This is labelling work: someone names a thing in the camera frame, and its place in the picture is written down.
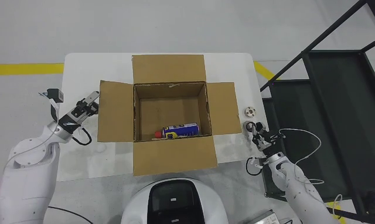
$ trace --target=cable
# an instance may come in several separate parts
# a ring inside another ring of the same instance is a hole
[[[40,144],[39,144],[38,146],[36,146],[36,147],[33,147],[33,148],[31,148],[31,149],[28,149],[28,150],[23,151],[23,152],[18,153],[18,154],[15,154],[13,157],[11,157],[11,158],[5,163],[5,166],[4,166],[3,171],[2,171],[3,174],[4,174],[4,172],[5,172],[6,166],[9,164],[9,162],[10,162],[12,159],[14,159],[15,157],[17,157],[17,156],[19,156],[19,155],[22,155],[22,154],[24,154],[24,153],[26,153],[26,152],[29,152],[29,151],[31,151],[31,150],[34,150],[34,149],[37,148],[37,147],[40,147],[41,145],[43,145],[44,143],[46,143],[46,142],[47,142],[47,141],[53,136],[54,132],[57,130],[57,127],[59,126],[59,111],[58,111],[59,107],[57,106],[57,104],[55,103],[54,100],[49,99],[49,98],[47,98],[47,99],[50,101],[51,105],[56,109],[56,115],[57,115],[56,127],[55,127],[54,130],[52,131],[51,135],[50,135],[46,140],[44,140],[44,142],[40,143]]]
[[[247,161],[246,161],[246,172],[248,173],[248,174],[250,174],[251,176],[257,176],[257,175],[259,175],[260,173],[262,173],[262,170],[263,170],[263,168],[261,168],[260,170],[259,170],[259,172],[257,172],[256,174],[252,174],[252,173],[250,173],[249,171],[248,171],[248,161],[250,160],[250,159],[252,159],[253,157],[250,157],[249,159],[247,159]]]
[[[338,194],[338,195],[336,196],[335,200],[333,201],[333,205],[332,205],[332,214],[333,214],[334,216],[335,216],[335,206],[336,206],[336,202],[337,202],[338,197],[341,197],[341,199],[340,199],[339,202],[342,201],[342,195],[341,195],[341,194]]]
[[[66,210],[66,209],[62,209],[62,208],[53,207],[53,206],[48,206],[48,208],[50,208],[50,209],[57,209],[57,210],[60,210],[60,211],[64,211],[64,212],[71,213],[71,214],[73,214],[73,215],[76,215],[76,216],[78,216],[78,217],[80,217],[80,218],[85,219],[88,223],[93,224],[90,220],[88,220],[87,218],[85,218],[85,217],[82,216],[82,215],[79,215],[78,213],[75,213],[75,212],[72,212],[72,211],[69,211],[69,210]]]
[[[93,141],[93,139],[91,138],[91,135],[87,132],[87,130],[85,129],[85,128],[82,128],[82,130],[86,133],[86,135],[88,136],[88,142],[87,143],[82,143],[82,142],[80,142],[78,139],[76,139],[76,138],[72,138],[73,140],[75,140],[75,142],[76,143],[78,143],[78,144],[80,144],[80,145],[82,145],[82,146],[87,146],[87,145],[89,145],[92,141]]]
[[[307,156],[305,156],[305,157],[303,157],[303,158],[297,160],[297,162],[294,163],[294,176],[296,177],[296,180],[297,180],[297,181],[299,181],[300,183],[303,183],[303,184],[311,184],[311,185],[319,185],[319,184],[323,184],[323,183],[324,183],[323,180],[315,179],[315,178],[308,179],[309,182],[302,182],[302,181],[300,181],[300,180],[297,178],[297,175],[296,175],[296,172],[295,172],[295,168],[296,168],[296,166],[297,166],[297,163],[300,162],[300,161],[303,161],[304,159],[309,158],[312,154],[314,154],[314,153],[315,153],[315,152],[316,152],[316,151],[322,146],[322,140],[321,140],[318,136],[316,136],[315,134],[313,134],[313,133],[311,133],[310,131],[307,131],[307,130],[301,130],[301,129],[295,129],[295,128],[282,128],[282,129],[279,130],[279,133],[280,133],[280,131],[282,131],[282,130],[302,131],[302,132],[306,132],[306,133],[308,133],[308,134],[311,134],[311,135],[314,136],[316,139],[318,139],[318,141],[319,141],[319,145],[318,145],[318,147],[317,147],[315,150],[313,150],[312,153],[310,153],[310,154],[308,154]],[[335,200],[333,201],[333,206],[332,206],[332,213],[333,213],[333,215],[335,215],[335,205],[336,205],[336,201],[337,201],[338,197],[341,197],[340,201],[342,201],[342,195],[341,195],[341,194],[338,194],[338,195],[336,196]]]
[[[279,130],[279,133],[281,133],[281,131],[283,131],[283,130],[302,131],[302,132],[305,132],[305,133],[308,133],[308,134],[314,136],[314,137],[315,137],[316,139],[318,139],[318,141],[319,141],[319,145],[318,145],[318,147],[317,147],[315,150],[313,150],[312,153],[310,153],[310,154],[308,154],[307,156],[305,156],[305,157],[303,157],[303,158],[297,160],[297,162],[294,163],[294,175],[295,175],[295,177],[297,178],[297,174],[296,174],[296,172],[295,172],[295,169],[296,169],[296,167],[297,167],[297,164],[298,164],[300,161],[303,161],[304,159],[307,159],[307,158],[309,158],[312,154],[314,154],[314,153],[315,153],[315,152],[316,152],[316,151],[322,146],[322,141],[321,141],[321,139],[320,139],[318,136],[316,136],[315,134],[313,134],[313,133],[311,133],[310,131],[307,131],[307,130],[301,130],[301,129],[296,129],[296,128],[282,128],[282,129]],[[324,183],[323,180],[315,179],[315,178],[308,179],[309,182],[302,182],[302,181],[300,181],[299,179],[297,179],[297,180],[298,180],[299,182],[303,183],[303,184],[319,185],[319,184],[323,184],[323,183]]]

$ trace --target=yellow floor line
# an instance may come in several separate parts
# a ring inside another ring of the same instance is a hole
[[[328,207],[333,207],[333,202],[329,202],[329,203],[327,203],[327,206]],[[337,205],[337,203],[336,203],[336,205],[335,205],[335,210],[341,210],[341,206],[340,205]],[[345,218],[343,218],[343,217],[341,217],[340,218],[340,216],[338,216],[338,215],[332,215],[335,219],[338,219],[339,220],[339,223],[340,224],[346,224],[346,222],[345,222]]]
[[[254,61],[254,67],[255,67],[255,71],[257,71],[257,73],[262,75],[267,80],[269,80],[269,79],[273,78],[273,76],[275,76],[275,74],[273,74],[266,67],[261,65],[259,62]]]
[[[255,71],[267,80],[274,74],[259,62],[254,62]],[[4,75],[34,75],[34,74],[60,74],[64,72],[63,63],[18,63],[0,65],[0,76]]]
[[[58,74],[64,72],[63,63],[19,63],[0,65],[1,75]]]

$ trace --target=gray floor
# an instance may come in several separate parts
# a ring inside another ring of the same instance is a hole
[[[58,63],[71,52],[247,52],[275,73],[356,1],[0,0],[0,63]],[[363,8],[318,48],[361,48],[375,40],[374,21]],[[375,50],[368,56],[373,62]],[[90,78],[78,75],[83,82]],[[303,64],[298,63],[282,78],[305,77]],[[260,75],[258,80],[265,82]],[[49,103],[38,92],[61,83],[60,74],[0,76],[1,166],[13,145],[40,135],[50,122]],[[94,223],[115,224],[136,191],[168,176],[177,175],[58,182],[51,205],[78,212]],[[275,210],[282,223],[288,218],[299,223],[286,203],[264,198],[261,178],[248,176],[244,161],[183,176],[213,187],[230,223],[268,209]],[[342,207],[353,210],[350,202]],[[45,223],[84,222],[48,210]]]

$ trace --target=box flap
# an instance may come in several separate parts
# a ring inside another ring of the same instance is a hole
[[[241,132],[233,82],[207,83],[212,134]]]
[[[206,81],[203,55],[135,55],[134,83]]]
[[[135,176],[214,167],[217,159],[212,136],[134,143]]]
[[[133,85],[100,81],[98,142],[133,142]]]

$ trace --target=black cable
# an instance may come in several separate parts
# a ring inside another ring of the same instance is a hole
[[[90,220],[88,220],[87,218],[85,218],[82,215],[79,215],[78,213],[75,213],[75,212],[72,212],[72,211],[69,211],[69,210],[66,210],[66,209],[62,209],[62,208],[53,207],[53,206],[48,206],[48,208],[50,208],[50,209],[57,209],[57,210],[60,210],[60,211],[64,211],[64,212],[68,212],[68,213],[74,214],[74,215],[76,215],[76,216],[78,216],[80,218],[85,219],[88,223],[93,224]]]
[[[77,142],[78,144],[80,144],[80,145],[82,145],[82,146],[87,146],[87,145],[89,145],[92,141],[93,141],[93,139],[91,138],[91,136],[90,136],[90,134],[87,132],[87,130],[85,129],[85,128],[82,128],[82,130],[86,133],[86,135],[88,136],[88,143],[82,143],[82,142],[80,142],[78,139],[76,139],[76,138],[72,138],[73,140],[75,140],[75,142]]]
[[[252,173],[250,173],[249,171],[248,171],[248,168],[247,168],[247,166],[248,166],[248,161],[250,160],[250,159],[252,159],[252,157],[250,157],[249,159],[247,159],[247,161],[246,161],[246,172],[248,173],[248,174],[250,174],[251,176],[257,176],[257,175],[259,175],[260,173],[262,173],[262,168],[259,170],[259,172],[257,172],[256,174],[252,174]]]

